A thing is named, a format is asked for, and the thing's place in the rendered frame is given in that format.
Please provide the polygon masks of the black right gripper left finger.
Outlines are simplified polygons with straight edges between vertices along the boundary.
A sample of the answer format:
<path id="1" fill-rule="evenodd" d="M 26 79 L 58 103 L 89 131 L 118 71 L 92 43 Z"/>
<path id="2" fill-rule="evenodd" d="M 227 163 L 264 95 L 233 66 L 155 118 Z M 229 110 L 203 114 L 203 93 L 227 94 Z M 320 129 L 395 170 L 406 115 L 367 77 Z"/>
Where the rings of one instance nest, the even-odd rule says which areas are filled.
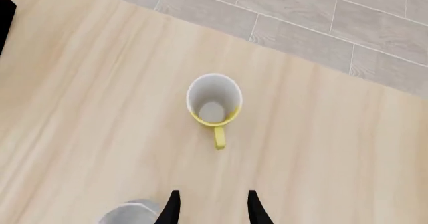
<path id="1" fill-rule="evenodd" d="M 171 195 L 154 224 L 179 224 L 180 192 L 173 190 Z"/>

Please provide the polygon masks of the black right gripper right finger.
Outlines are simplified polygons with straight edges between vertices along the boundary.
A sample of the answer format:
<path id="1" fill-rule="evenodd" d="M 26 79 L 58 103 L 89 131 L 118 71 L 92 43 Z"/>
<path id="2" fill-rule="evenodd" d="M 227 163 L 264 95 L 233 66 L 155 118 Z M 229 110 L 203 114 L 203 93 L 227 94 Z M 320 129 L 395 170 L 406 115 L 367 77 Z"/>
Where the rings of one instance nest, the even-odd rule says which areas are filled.
<path id="1" fill-rule="evenodd" d="M 250 224 L 273 224 L 255 190 L 249 190 L 247 208 Z"/>

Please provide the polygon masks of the yellow and white mug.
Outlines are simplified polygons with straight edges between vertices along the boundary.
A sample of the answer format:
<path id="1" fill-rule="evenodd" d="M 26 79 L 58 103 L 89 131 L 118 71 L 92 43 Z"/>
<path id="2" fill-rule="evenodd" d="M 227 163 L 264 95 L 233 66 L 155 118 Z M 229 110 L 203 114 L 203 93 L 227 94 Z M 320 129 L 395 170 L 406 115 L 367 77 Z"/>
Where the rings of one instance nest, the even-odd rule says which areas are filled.
<path id="1" fill-rule="evenodd" d="M 219 73 L 199 76 L 187 89 L 186 105 L 198 123 L 213 129 L 215 148 L 224 149 L 224 128 L 236 119 L 243 105 L 243 94 L 236 81 Z"/>

